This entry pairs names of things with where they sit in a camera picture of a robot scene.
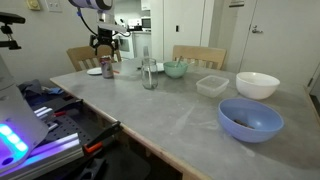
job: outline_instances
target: cup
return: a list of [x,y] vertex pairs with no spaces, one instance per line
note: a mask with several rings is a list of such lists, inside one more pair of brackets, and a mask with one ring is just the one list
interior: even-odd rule
[[155,89],[158,86],[158,67],[154,59],[145,58],[141,67],[142,85],[145,89]]

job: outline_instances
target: white bowl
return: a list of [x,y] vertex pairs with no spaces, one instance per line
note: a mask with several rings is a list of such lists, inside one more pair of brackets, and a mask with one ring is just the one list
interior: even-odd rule
[[251,99],[265,99],[278,88],[280,81],[267,74],[256,72],[240,72],[237,74],[237,90]]

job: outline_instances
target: chair backrest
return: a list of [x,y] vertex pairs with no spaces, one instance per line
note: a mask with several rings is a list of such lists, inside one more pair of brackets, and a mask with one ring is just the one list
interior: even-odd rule
[[183,60],[187,60],[188,63],[194,60],[196,66],[220,70],[226,52],[225,49],[218,48],[175,45],[172,60],[175,61],[183,57]]
[[[76,71],[82,71],[84,69],[99,67],[99,58],[103,55],[111,55],[111,48],[104,45],[99,46],[98,55],[95,55],[95,51],[92,47],[83,46],[70,48],[67,50],[67,54]],[[115,55],[117,57],[117,62],[120,62],[120,52],[115,51]]]

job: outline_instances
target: door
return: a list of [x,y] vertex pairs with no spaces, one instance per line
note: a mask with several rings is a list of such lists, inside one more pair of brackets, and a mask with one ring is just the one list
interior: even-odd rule
[[320,62],[319,0],[257,0],[240,71],[308,86]]
[[164,0],[165,61],[172,60],[174,45],[200,46],[205,0]]

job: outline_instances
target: gray countertop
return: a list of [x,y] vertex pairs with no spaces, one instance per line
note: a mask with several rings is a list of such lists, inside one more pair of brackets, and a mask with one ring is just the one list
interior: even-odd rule
[[[260,101],[279,112],[285,127],[267,142],[250,144],[232,138],[218,122],[219,102],[242,97],[234,73],[189,66],[180,79],[159,73],[159,85],[150,91],[141,85],[139,65],[114,64],[120,71],[114,79],[81,71],[51,80],[211,178],[320,179],[320,128],[304,87],[282,82]],[[230,80],[216,98],[197,93],[196,82],[208,75]]]
[[131,31],[133,34],[147,34],[151,35],[151,31]]

